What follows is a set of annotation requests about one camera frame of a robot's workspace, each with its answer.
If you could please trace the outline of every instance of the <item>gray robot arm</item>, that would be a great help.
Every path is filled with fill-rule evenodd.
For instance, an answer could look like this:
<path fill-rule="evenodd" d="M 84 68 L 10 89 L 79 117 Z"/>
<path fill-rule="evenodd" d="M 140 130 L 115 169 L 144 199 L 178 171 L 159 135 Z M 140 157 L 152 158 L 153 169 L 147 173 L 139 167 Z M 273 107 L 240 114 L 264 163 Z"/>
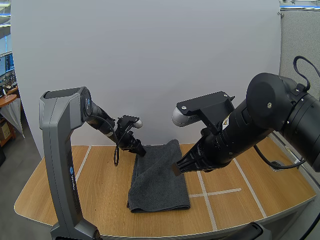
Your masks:
<path fill-rule="evenodd" d="M 92 102 L 86 87 L 44 93 L 39 101 L 39 125 L 49 187 L 58 219 L 51 229 L 53 240 L 101 239 L 97 227 L 83 217 L 72 157 L 71 135 L 85 122 L 114 142 L 122 138 L 119 145 L 123 150 L 140 155 L 146 153 L 141 142 L 133 137 L 131 131 L 128 132 L 130 127 L 142 126 L 138 117 L 125 115 L 119 118 L 114 131 L 111 127 L 115 126 L 115 120 Z"/>

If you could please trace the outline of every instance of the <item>black cylinder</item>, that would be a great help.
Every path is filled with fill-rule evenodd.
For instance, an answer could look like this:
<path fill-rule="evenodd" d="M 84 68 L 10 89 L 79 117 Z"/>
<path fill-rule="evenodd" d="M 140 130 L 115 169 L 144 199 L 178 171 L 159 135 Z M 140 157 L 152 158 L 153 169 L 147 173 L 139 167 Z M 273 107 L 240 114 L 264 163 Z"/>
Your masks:
<path fill-rule="evenodd" d="M 92 105 L 92 116 L 89 116 L 86 122 L 93 127 L 94 129 L 99 130 L 101 133 L 103 133 L 106 136 L 110 136 L 112 132 L 112 128 L 115 127 L 115 120 L 112 119 L 101 107 L 97 106 L 93 101 L 91 101 Z M 107 124 L 105 121 L 102 119 L 96 118 L 95 116 L 101 117 L 105 119 L 109 124 Z M 113 142 L 116 142 L 114 138 L 109 137 Z"/>
<path fill-rule="evenodd" d="M 225 165 L 263 140 L 273 130 L 261 128 L 251 119 L 244 100 L 226 119 L 227 127 L 203 141 L 205 156 L 216 165 Z"/>
<path fill-rule="evenodd" d="M 305 95 L 280 132 L 308 164 L 320 172 L 320 102 L 310 94 Z"/>

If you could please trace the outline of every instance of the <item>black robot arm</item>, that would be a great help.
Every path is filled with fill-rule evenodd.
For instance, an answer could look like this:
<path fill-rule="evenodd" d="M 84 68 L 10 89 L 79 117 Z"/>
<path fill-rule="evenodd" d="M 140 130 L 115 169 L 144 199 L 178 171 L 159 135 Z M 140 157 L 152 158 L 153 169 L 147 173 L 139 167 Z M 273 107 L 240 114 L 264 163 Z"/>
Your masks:
<path fill-rule="evenodd" d="M 212 171 L 278 131 L 320 172 L 320 102 L 308 88 L 290 78 L 270 73 L 255 76 L 246 99 L 234 109 L 234 97 L 216 92 L 179 102 L 172 121 L 184 127 L 203 121 L 201 139 L 172 168 L 176 175 Z"/>
<path fill-rule="evenodd" d="M 114 143 L 116 143 L 117 160 L 115 157 L 114 164 L 117 166 L 119 161 L 119 150 L 128 150 L 130 153 L 144 156 L 146 151 L 139 139 L 135 139 L 133 132 L 129 131 L 131 128 L 141 128 L 143 126 L 139 117 L 123 115 L 116 123 L 116 120 L 111 118 L 101 107 L 97 106 L 93 101 L 92 113 L 86 120 L 86 122 L 94 129 L 99 130 Z"/>

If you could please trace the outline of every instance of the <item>gray towel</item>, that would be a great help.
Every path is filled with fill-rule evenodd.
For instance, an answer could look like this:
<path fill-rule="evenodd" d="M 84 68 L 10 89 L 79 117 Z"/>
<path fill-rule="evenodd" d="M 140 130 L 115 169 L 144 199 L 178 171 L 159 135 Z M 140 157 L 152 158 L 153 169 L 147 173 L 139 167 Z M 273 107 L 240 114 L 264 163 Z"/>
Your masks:
<path fill-rule="evenodd" d="M 132 213 L 189 209 L 185 176 L 175 176 L 171 169 L 182 157 L 178 140 L 143 147 L 146 154 L 136 156 L 127 207 Z"/>

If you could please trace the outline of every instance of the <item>cable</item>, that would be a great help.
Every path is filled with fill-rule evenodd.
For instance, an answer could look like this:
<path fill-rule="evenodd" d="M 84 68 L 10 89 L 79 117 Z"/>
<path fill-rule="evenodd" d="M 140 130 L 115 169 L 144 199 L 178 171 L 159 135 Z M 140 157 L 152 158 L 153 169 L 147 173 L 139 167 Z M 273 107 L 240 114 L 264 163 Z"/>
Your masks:
<path fill-rule="evenodd" d="M 317 223 L 320 220 L 320 212 L 318 214 L 318 216 L 316 216 L 315 220 L 313 221 L 313 223 L 311 224 L 311 226 L 308 228 L 308 230 L 305 232 L 305 234 L 303 234 L 303 236 L 299 239 L 299 240 L 304 240 L 306 239 L 306 237 L 311 233 L 311 231 L 315 228 L 315 226 L 317 225 Z"/>
<path fill-rule="evenodd" d="M 310 62 L 308 59 L 306 59 L 304 56 L 296 56 L 294 59 L 293 59 L 293 68 L 295 70 L 295 72 L 297 74 L 299 74 L 301 77 L 303 77 L 305 80 L 306 80 L 306 87 L 304 88 L 304 91 L 308 91 L 310 89 L 310 82 L 308 80 L 308 78 L 303 75 L 302 73 L 299 72 L 298 68 L 297 68 L 297 61 L 299 59 L 302 59 L 302 60 L 305 60 L 307 63 L 309 63 L 313 68 L 314 70 L 316 71 L 316 73 L 318 74 L 319 78 L 320 78 L 320 71 L 316 68 L 315 65 L 313 65 L 312 62 Z"/>
<path fill-rule="evenodd" d="M 114 149 L 113 158 L 114 158 L 114 159 L 117 159 L 117 161 L 114 160 L 114 165 L 115 165 L 115 166 L 118 166 L 118 163 L 119 163 L 119 144 L 120 144 L 122 138 L 127 134 L 127 132 L 128 132 L 133 126 L 134 126 L 133 124 L 130 124 L 130 125 L 126 128 L 126 130 L 124 131 L 124 133 L 123 133 L 122 136 L 120 137 L 120 140 L 119 140 L 119 142 L 118 142 L 118 148 L 115 148 L 115 149 Z"/>
<path fill-rule="evenodd" d="M 292 164 L 292 165 L 288 165 L 288 166 L 280 166 L 280 165 L 276 165 L 271 163 L 270 161 L 268 161 L 268 159 L 262 154 L 262 152 L 259 150 L 257 145 L 253 146 L 254 150 L 256 151 L 256 153 L 260 156 L 260 158 L 266 163 L 268 164 L 270 167 L 274 168 L 274 169 L 292 169 L 295 167 L 300 166 L 301 164 L 304 164 L 306 162 L 306 160 L 303 160 L 301 162 L 298 162 L 296 164 Z"/>
<path fill-rule="evenodd" d="M 103 117 L 95 116 L 95 115 L 91 115 L 90 117 L 93 117 L 93 118 L 100 119 L 100 120 L 104 121 L 106 124 L 109 125 L 110 129 L 112 130 L 112 133 L 113 133 L 113 136 L 114 136 L 114 139 L 115 139 L 115 150 L 114 150 L 114 155 L 113 155 L 113 163 L 114 163 L 114 166 L 118 166 L 118 163 L 119 163 L 119 142 L 120 141 L 118 141 L 117 134 L 116 134 L 114 128 Z"/>
<path fill-rule="evenodd" d="M 278 137 L 275 132 L 273 131 L 271 133 L 283 146 L 286 150 L 288 150 L 288 146 L 284 143 L 284 141 L 281 140 L 280 137 Z M 290 150 L 290 154 L 297 160 L 299 160 L 300 162 L 304 159 L 303 157 L 301 157 L 300 159 Z M 320 184 L 319 182 L 315 179 L 314 176 L 312 176 L 312 174 L 309 172 L 308 169 L 306 169 L 305 166 L 301 165 L 301 167 L 304 169 L 304 171 L 306 172 L 306 174 L 308 174 L 308 176 L 312 179 L 312 181 L 314 182 L 314 184 L 318 187 L 318 189 L 320 190 Z"/>

